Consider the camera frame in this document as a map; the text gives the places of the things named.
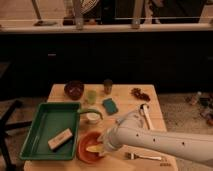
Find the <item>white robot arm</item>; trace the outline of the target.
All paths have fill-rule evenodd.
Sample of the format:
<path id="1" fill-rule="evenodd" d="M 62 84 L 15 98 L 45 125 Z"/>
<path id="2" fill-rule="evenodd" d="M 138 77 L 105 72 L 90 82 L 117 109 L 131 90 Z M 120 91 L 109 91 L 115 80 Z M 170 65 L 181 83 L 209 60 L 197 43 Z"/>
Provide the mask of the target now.
<path id="1" fill-rule="evenodd" d="M 103 144 L 104 152 L 114 152 L 128 145 L 213 167 L 213 135 L 147 130 L 137 110 L 117 118 L 112 127 L 101 133 L 98 141 Z"/>

